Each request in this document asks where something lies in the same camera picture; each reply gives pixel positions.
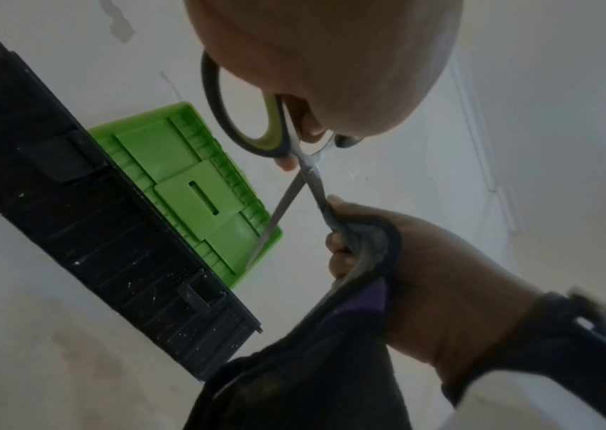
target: black sleeve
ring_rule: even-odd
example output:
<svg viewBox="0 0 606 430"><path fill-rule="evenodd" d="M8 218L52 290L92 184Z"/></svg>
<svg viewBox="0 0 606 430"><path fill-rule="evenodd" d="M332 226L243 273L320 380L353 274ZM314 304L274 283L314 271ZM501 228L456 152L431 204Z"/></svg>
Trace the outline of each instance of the black sleeve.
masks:
<svg viewBox="0 0 606 430"><path fill-rule="evenodd" d="M456 406L468 386L492 370L544 375L606 418L606 310L583 296L546 294L510 335L442 392Z"/></svg>

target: scissors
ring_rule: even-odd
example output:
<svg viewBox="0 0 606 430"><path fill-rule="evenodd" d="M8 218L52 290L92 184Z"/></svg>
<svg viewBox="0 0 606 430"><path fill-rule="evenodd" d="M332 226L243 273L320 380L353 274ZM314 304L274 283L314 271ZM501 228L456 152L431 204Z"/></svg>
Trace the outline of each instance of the scissors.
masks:
<svg viewBox="0 0 606 430"><path fill-rule="evenodd" d="M319 173L318 164L334 148L350 148L358 144L361 139L334 133L322 149L314 154L306 154L301 150L301 141L298 138L296 128L284 106L281 96L265 92L263 92L262 96L269 119L267 131L258 138L248 137L239 131L227 114L220 92L220 66L205 52L201 60L201 78L203 80L203 89L208 99L208 105L211 107L218 124L220 124L220 127L227 133L230 139L241 148L261 157L284 158L289 154L293 154L298 158L301 166L300 171L296 174L293 182L288 186L284 196L276 206L265 230L260 235L260 240L246 264L246 268L249 268L264 248L279 221L284 216L284 213L288 210L288 207L291 206L296 196L306 184L310 188L310 191L312 191L312 195L320 211L322 214L325 213L328 209L328 203L326 202L324 183Z"/></svg>

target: floor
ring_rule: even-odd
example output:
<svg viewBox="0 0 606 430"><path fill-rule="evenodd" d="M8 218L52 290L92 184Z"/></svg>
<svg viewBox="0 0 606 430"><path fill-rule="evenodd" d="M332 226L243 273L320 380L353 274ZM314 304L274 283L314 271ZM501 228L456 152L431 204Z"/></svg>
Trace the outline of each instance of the floor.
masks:
<svg viewBox="0 0 606 430"><path fill-rule="evenodd" d="M184 99L268 208L292 178L238 149L217 126L201 88L201 44L179 1L2 1L0 40L86 127ZM235 122L262 130L257 91L230 77L224 86ZM449 69L406 123L336 152L322 174L331 193L435 222L515 270ZM311 194L301 194L281 226L284 238L235 290L264 329L239 354L285 335L332 281L327 228ZM394 363L413 425L434 428L450 412L434 373L399 354ZM178 429L200 389L0 217L0 428Z"/></svg>

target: scissors handle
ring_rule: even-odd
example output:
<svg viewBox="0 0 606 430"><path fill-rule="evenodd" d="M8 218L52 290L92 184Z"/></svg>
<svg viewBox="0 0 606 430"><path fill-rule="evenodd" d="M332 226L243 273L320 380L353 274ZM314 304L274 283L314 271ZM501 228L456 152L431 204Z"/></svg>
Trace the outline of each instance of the scissors handle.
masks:
<svg viewBox="0 0 606 430"><path fill-rule="evenodd" d="M268 117L267 131L258 138L248 137L234 125L227 113L220 91L220 66L208 56L207 52L203 53L201 59L201 79L208 105L211 107L215 119L227 136L237 145L261 157L284 158L291 152L291 140L298 137L291 117L284 108L281 96L262 93ZM355 137L335 136L335 144L339 148L350 148L360 140Z"/></svg>

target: green plastic tray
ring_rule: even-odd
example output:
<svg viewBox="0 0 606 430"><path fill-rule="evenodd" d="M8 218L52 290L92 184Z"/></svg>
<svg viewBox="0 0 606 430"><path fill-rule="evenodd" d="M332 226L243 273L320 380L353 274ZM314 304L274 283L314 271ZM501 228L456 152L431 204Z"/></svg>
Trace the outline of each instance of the green plastic tray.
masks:
<svg viewBox="0 0 606 430"><path fill-rule="evenodd" d="M189 103L90 131L114 162L229 288L270 214ZM257 262L281 239L277 227Z"/></svg>

